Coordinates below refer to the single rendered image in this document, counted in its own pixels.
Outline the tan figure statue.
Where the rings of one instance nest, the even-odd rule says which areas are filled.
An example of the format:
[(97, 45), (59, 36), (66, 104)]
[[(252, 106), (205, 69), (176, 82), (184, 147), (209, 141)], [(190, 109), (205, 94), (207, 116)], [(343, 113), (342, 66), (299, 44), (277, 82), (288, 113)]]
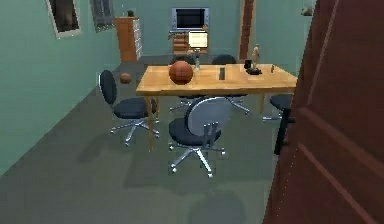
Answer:
[(257, 67), (260, 58), (259, 45), (256, 44), (253, 48), (252, 58), (244, 61), (244, 69), (250, 75), (260, 75), (262, 71)]

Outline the white framed dark picture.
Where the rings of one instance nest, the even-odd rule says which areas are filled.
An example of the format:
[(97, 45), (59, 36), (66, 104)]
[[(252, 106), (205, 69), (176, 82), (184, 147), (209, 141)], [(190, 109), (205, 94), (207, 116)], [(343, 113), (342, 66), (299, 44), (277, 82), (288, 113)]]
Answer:
[(76, 0), (45, 0), (57, 39), (79, 35), (82, 30)]

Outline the grey television set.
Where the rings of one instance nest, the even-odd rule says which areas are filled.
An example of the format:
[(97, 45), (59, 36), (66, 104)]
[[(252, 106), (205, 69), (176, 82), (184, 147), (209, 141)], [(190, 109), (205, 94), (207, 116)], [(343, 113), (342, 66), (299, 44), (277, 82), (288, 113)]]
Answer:
[(172, 8), (171, 28), (173, 30), (199, 30), (209, 24), (210, 10), (208, 8)]

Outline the black office chair grey back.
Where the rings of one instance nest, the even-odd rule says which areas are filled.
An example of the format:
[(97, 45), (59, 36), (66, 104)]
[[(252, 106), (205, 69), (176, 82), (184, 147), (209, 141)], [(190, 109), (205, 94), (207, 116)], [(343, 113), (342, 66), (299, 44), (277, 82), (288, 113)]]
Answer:
[(215, 147), (224, 125), (230, 119), (232, 106), (225, 97), (204, 97), (193, 102), (181, 118), (169, 123), (169, 135), (172, 142), (169, 150), (184, 148), (184, 153), (169, 165), (172, 173), (177, 172), (178, 165), (189, 155), (198, 156), (207, 170), (207, 176), (213, 177), (213, 170), (204, 156), (204, 151), (216, 151), (226, 154), (223, 147)]

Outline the grey framed picture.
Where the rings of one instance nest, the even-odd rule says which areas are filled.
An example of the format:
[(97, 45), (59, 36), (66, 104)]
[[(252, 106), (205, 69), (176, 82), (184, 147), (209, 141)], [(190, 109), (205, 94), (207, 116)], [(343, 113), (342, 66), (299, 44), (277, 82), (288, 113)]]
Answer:
[(102, 32), (114, 27), (113, 0), (89, 0), (94, 28)]

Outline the wooden table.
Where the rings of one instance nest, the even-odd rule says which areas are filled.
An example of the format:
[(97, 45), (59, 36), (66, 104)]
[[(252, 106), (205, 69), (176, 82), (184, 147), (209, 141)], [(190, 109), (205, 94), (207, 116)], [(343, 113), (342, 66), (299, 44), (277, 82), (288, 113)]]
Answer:
[(136, 94), (144, 96), (149, 106), (149, 100), (159, 96), (293, 93), (297, 78), (278, 66), (271, 73), (271, 65), (261, 64), (260, 75), (249, 75), (242, 64), (201, 65), (185, 85), (169, 78), (171, 65), (148, 66)]

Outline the wooden television stand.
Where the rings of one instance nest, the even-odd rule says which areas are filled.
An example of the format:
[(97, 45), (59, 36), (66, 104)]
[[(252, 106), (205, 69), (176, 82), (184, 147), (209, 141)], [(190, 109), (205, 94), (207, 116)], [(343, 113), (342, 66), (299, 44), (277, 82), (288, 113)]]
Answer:
[[(194, 49), (188, 44), (188, 34), (190, 31), (187, 30), (171, 30), (168, 34), (168, 38), (173, 41), (173, 53), (175, 55), (185, 55), (195, 53)], [(207, 54), (207, 48), (200, 48), (200, 54)]]

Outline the white box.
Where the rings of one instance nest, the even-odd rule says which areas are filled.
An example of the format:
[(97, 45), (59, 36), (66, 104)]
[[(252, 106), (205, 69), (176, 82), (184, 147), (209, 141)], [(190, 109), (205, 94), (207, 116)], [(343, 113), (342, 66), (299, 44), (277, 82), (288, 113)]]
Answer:
[(207, 48), (208, 34), (203, 31), (190, 31), (188, 34), (188, 44), (191, 48)]

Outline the wooden chest of drawers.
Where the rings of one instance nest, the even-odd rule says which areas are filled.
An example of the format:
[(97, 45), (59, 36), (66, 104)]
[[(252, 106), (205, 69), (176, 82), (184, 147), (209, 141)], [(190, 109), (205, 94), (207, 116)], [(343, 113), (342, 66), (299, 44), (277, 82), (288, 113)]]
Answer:
[(138, 61), (143, 55), (140, 19), (138, 17), (116, 17), (115, 26), (121, 61)]

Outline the dark red room door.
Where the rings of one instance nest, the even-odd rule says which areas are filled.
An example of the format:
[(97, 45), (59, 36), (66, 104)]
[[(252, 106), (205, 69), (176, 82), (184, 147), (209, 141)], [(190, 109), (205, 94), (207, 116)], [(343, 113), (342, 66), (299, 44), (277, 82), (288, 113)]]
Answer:
[(317, 0), (262, 224), (384, 224), (384, 0)]

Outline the brown room door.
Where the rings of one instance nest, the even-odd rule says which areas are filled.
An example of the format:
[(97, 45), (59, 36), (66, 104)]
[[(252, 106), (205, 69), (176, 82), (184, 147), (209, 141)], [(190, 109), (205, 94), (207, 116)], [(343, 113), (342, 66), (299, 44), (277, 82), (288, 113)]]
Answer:
[(239, 53), (240, 60), (248, 58), (248, 53), (252, 39), (252, 28), (254, 22), (256, 0), (242, 0), (242, 14), (239, 34)]

